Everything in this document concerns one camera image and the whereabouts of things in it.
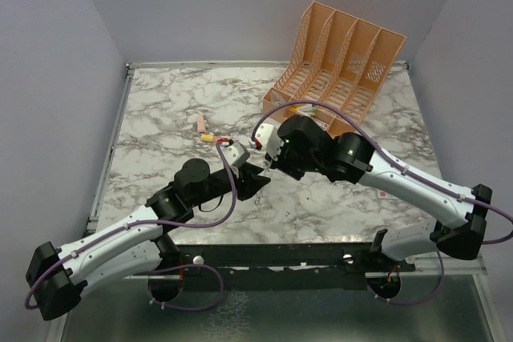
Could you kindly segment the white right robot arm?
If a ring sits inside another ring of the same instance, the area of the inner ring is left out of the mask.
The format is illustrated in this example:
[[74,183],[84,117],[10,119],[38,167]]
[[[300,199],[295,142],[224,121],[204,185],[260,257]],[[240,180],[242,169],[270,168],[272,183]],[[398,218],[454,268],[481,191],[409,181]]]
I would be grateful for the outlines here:
[[370,265],[385,271],[396,261],[440,251],[458,260],[478,256],[486,231],[491,189],[448,183],[410,166],[362,135],[330,136],[311,118],[293,115],[279,127],[262,123],[256,139],[270,166],[299,180],[316,172],[330,182],[345,181],[384,191],[430,218],[399,230],[380,231],[368,251]]

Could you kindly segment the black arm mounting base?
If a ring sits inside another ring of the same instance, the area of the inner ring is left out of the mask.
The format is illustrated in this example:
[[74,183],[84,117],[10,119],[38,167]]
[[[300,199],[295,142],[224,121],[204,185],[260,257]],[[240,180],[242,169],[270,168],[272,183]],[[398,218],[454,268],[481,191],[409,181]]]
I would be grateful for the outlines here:
[[184,289],[195,292],[219,287],[213,273],[188,266],[197,256],[220,273],[225,289],[237,291],[364,290],[367,273],[386,278],[392,270],[415,270],[384,256],[372,242],[179,244],[177,249],[147,274],[162,276],[163,269],[179,266]]

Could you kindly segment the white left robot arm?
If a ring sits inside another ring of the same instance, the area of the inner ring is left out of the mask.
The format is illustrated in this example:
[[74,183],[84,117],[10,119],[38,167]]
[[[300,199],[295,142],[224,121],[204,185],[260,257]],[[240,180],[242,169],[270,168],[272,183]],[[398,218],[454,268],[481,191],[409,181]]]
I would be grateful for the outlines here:
[[189,159],[166,187],[119,222],[59,247],[39,245],[26,271],[26,309],[54,320],[99,284],[140,272],[171,272],[180,264],[180,252],[169,232],[192,228],[195,209],[208,201],[225,195],[234,203],[252,198],[270,182],[262,173],[247,161],[224,161],[212,172],[206,161]]

